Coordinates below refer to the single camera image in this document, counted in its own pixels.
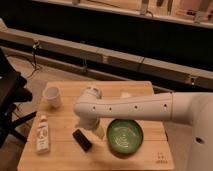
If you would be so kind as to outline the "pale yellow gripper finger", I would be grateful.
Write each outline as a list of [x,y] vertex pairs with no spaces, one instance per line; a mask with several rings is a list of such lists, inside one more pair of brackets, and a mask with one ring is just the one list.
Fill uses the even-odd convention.
[[97,128],[95,129],[94,131],[94,134],[100,138],[100,139],[103,139],[104,136],[105,136],[105,132],[104,132],[104,129],[101,125],[98,125]]

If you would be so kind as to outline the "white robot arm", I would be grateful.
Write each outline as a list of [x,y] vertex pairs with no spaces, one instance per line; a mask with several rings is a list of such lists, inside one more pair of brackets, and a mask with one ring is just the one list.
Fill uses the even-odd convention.
[[94,130],[101,118],[172,121],[193,127],[187,171],[213,171],[213,92],[172,92],[103,99],[87,87],[74,104],[79,125]]

